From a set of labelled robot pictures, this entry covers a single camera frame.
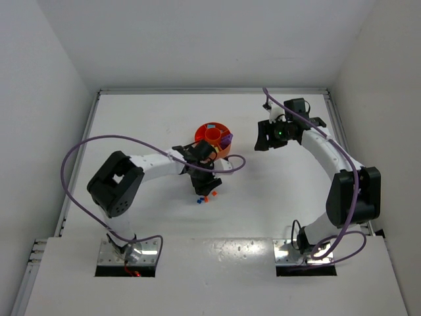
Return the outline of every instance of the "white table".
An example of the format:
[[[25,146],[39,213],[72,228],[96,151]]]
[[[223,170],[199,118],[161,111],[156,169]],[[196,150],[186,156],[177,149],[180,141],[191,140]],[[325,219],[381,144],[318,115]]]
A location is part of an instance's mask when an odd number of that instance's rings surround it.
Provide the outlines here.
[[[311,116],[334,132],[321,93],[274,96],[304,96]],[[130,209],[133,228],[140,238],[164,236],[155,278],[94,277],[105,231],[71,205],[62,237],[48,241],[26,315],[405,315],[379,237],[338,265],[337,277],[276,278],[272,238],[288,238],[293,219],[307,224],[321,215],[330,181],[297,143],[253,151],[257,122],[268,117],[264,100],[262,93],[101,95],[86,136],[123,134],[168,149],[191,142],[200,125],[221,122],[234,134],[231,152],[247,164],[223,176],[218,196],[206,204],[197,204],[187,175],[140,186]],[[74,196],[97,215],[86,185],[116,150],[151,152],[122,140],[86,146]],[[334,254],[346,255],[360,243],[349,237]],[[237,253],[238,244],[249,248]]]

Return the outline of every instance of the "metal mounting plate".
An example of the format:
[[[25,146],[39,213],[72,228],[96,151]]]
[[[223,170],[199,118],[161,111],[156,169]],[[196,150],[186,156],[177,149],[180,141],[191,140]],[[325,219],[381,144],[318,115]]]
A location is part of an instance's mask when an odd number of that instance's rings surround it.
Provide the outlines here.
[[[313,260],[309,253],[303,255],[291,245],[290,239],[274,239],[274,254],[275,254],[275,265],[277,267],[294,267],[298,265],[310,266],[310,265],[323,265],[331,263],[334,260],[334,254],[330,253],[326,258],[322,260]],[[315,256],[320,256],[326,253],[330,248],[330,244],[325,244],[319,251],[315,253]]]
[[[148,240],[147,242],[139,242],[134,244],[134,246],[139,249],[139,259],[136,262],[129,262],[128,267],[131,265],[136,267],[153,267],[157,261],[158,251],[161,246],[161,241],[159,238]],[[119,254],[116,253],[112,244],[106,240],[101,240],[101,247],[99,249],[98,267],[107,267],[113,266],[118,267],[124,266],[124,260]]]

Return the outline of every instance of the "cable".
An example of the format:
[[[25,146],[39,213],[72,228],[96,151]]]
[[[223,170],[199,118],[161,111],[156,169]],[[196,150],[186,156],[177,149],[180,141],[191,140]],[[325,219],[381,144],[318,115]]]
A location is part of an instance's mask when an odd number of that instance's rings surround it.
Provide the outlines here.
[[[298,230],[300,230],[300,229],[301,229],[301,224],[300,224],[300,222],[298,221],[298,219],[294,219],[294,221],[292,222],[292,229],[291,229],[291,246],[292,246],[292,248],[294,248],[295,250],[299,250],[298,248],[294,247],[294,241],[293,241],[293,239],[294,239],[295,223],[297,223],[297,225],[298,225]]]
[[[345,223],[341,229],[341,231],[339,232],[339,234],[336,236],[335,241],[333,242],[333,244],[330,246],[329,250],[321,255],[316,257],[314,254],[318,251],[318,248],[323,244],[324,240],[320,241],[319,243],[317,243],[317,245],[315,245],[310,253],[311,259],[313,260],[321,260],[326,258],[329,254],[331,254],[331,252],[333,252],[335,250],[335,248],[337,247],[337,245],[341,242],[342,238],[344,237],[344,235],[348,234],[347,233],[347,229],[348,226],[351,224],[351,220],[353,218],[354,212],[355,212],[355,207],[357,206],[357,199],[358,199],[358,192],[359,192],[359,177],[358,177],[358,172],[357,172],[357,168],[355,167],[352,159],[350,158],[350,156],[347,154],[347,152],[341,147],[339,146],[333,139],[328,138],[327,133],[323,132],[321,129],[319,129],[319,127],[317,127],[316,125],[314,125],[312,122],[310,122],[309,120],[305,119],[304,117],[302,117],[301,115],[298,115],[296,112],[288,109],[285,105],[283,105],[282,103],[278,102],[275,98],[273,98],[270,94],[269,91],[266,88],[263,88],[263,93],[266,95],[266,98],[270,99],[273,103],[279,105],[281,108],[284,109],[285,112],[290,113],[291,115],[293,115],[294,117],[296,117],[299,120],[302,120],[305,124],[311,126],[312,128],[314,128],[317,132],[319,132],[325,139],[327,139],[334,147],[336,150],[338,150],[338,152],[340,152],[342,154],[342,156],[344,156],[344,158],[348,161],[349,165],[351,166],[352,170],[353,170],[353,175],[354,175],[354,192],[353,192],[353,198],[351,200],[351,206],[349,208],[349,213],[348,213],[348,217],[345,220]],[[357,231],[352,231],[349,232],[349,234],[351,233],[358,233]],[[360,252],[362,250],[362,248],[359,251],[356,251],[355,253],[352,254],[352,256],[356,255],[358,252]]]
[[[281,117],[285,117],[285,114],[279,114],[275,120],[278,121]]]
[[[146,242],[146,241],[151,240],[151,239],[159,238],[161,240],[161,244],[159,246],[159,252],[158,252],[157,260],[155,261],[155,265],[158,265],[159,258],[161,257],[162,246],[164,244],[164,238],[161,235],[154,235],[154,236],[146,237],[146,238],[142,238],[142,239],[127,239],[127,238],[121,237],[120,235],[118,235],[117,233],[115,233],[107,224],[105,224],[99,217],[97,217],[96,215],[94,215],[86,207],[84,207],[82,204],[80,204],[78,202],[78,200],[73,197],[73,195],[70,193],[70,191],[68,189],[68,184],[66,184],[66,180],[64,179],[64,169],[66,167],[66,163],[68,161],[68,158],[80,146],[82,146],[82,145],[84,145],[84,144],[86,144],[88,142],[92,142],[93,140],[102,140],[102,139],[105,139],[105,138],[118,138],[118,139],[122,139],[122,140],[130,140],[131,142],[135,142],[135,143],[144,145],[146,147],[149,147],[149,148],[151,148],[151,149],[159,152],[161,155],[168,156],[167,152],[165,152],[165,151],[163,151],[163,150],[161,150],[161,149],[159,149],[159,148],[157,148],[157,147],[155,147],[155,146],[153,146],[151,144],[148,144],[146,142],[143,142],[141,140],[137,140],[135,138],[131,138],[131,137],[128,137],[128,136],[123,136],[123,135],[100,135],[100,136],[95,136],[95,137],[87,138],[85,140],[82,140],[80,143],[76,144],[72,148],[70,148],[70,150],[68,151],[68,153],[64,156],[63,161],[61,163],[61,168],[60,168],[60,181],[61,181],[61,186],[63,187],[63,190],[64,190],[65,194],[68,196],[68,198],[73,203],[75,203],[82,211],[84,211],[90,217],[92,217],[93,219],[95,219],[99,224],[101,224],[105,229],[107,229],[110,232],[110,234],[112,234],[114,237],[116,237],[116,238],[118,238],[118,239],[120,239],[120,240],[122,240],[124,242],[129,242],[129,243]],[[200,171],[205,171],[205,172],[213,172],[213,173],[231,173],[231,172],[234,172],[234,171],[238,171],[239,169],[241,169],[241,168],[244,167],[244,165],[245,165],[245,158],[243,156],[240,156],[240,155],[229,155],[229,156],[226,156],[226,158],[230,158],[230,157],[239,157],[239,158],[243,159],[243,163],[239,167],[236,167],[236,168],[234,168],[232,170],[222,171],[222,170],[210,170],[210,169],[201,168],[201,167],[198,167],[198,166],[195,166],[195,165],[191,165],[191,164],[186,163],[185,161],[182,161],[181,159],[178,159],[177,157],[174,157],[174,156],[171,156],[171,159],[173,159],[173,160],[175,160],[175,161],[177,161],[179,163],[182,163],[183,165],[189,166],[190,168],[194,168],[194,169],[197,169],[197,170],[200,170]]]
[[[124,270],[125,270],[125,272],[126,272],[126,273],[128,273],[131,277],[132,277],[132,276],[134,277],[133,273],[132,273],[129,269],[127,269],[127,261],[125,261],[125,262],[124,262]]]
[[[310,110],[311,110],[311,105],[307,100],[304,100],[305,103],[307,103],[309,105],[309,110],[307,111],[307,114],[310,114]]]

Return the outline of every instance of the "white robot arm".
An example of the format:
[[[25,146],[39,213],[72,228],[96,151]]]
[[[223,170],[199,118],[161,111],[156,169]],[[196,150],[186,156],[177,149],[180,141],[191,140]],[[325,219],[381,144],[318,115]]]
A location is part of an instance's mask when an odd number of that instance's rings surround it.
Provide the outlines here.
[[[121,151],[115,151],[89,181],[87,190],[99,206],[105,223],[120,237],[128,240],[136,239],[130,226],[128,208],[141,183],[169,174],[188,173],[196,194],[200,196],[209,195],[222,183],[214,173],[186,166],[173,157],[191,166],[210,171],[233,169],[231,163],[225,159],[213,161],[210,158],[214,152],[213,146],[204,140],[194,147],[176,146],[166,152],[167,156],[161,154],[127,156]],[[114,248],[123,255],[128,243],[112,234],[107,236]]]
[[[290,113],[282,120],[280,107],[272,107],[266,102],[263,107],[270,112],[269,120],[258,123],[259,136],[255,145],[256,151],[266,151],[269,148],[279,148],[287,145],[289,140],[297,140],[305,149],[312,153],[322,165],[332,181],[332,186],[324,212],[313,223],[304,226],[297,235],[297,244],[301,253],[310,251],[319,241],[335,236],[341,230],[348,216],[351,205],[354,177],[352,168],[344,156],[328,140],[331,138],[326,124],[318,117],[309,118],[305,109],[305,100],[292,99],[284,105],[291,111],[305,117],[327,134],[323,137],[314,128],[296,119]],[[380,172],[375,167],[366,168],[351,157],[359,174],[357,206],[351,224],[363,223],[380,215]]]

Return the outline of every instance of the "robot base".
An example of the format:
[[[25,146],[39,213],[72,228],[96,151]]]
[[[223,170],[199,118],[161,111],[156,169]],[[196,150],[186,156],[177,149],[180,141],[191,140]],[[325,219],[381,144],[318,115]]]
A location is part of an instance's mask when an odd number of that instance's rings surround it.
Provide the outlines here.
[[[274,254],[276,276],[278,277],[311,277],[311,276],[336,276],[335,265],[325,266],[334,260],[333,253],[329,254],[322,260],[313,260],[309,253],[300,252],[293,248],[290,239],[274,239]],[[330,244],[324,244],[315,256],[326,253],[330,248]]]
[[[158,251],[161,245],[159,238],[134,244],[137,252],[137,259],[132,259],[124,264],[124,259],[119,255],[112,244],[102,239],[99,249],[97,277],[155,277]]]

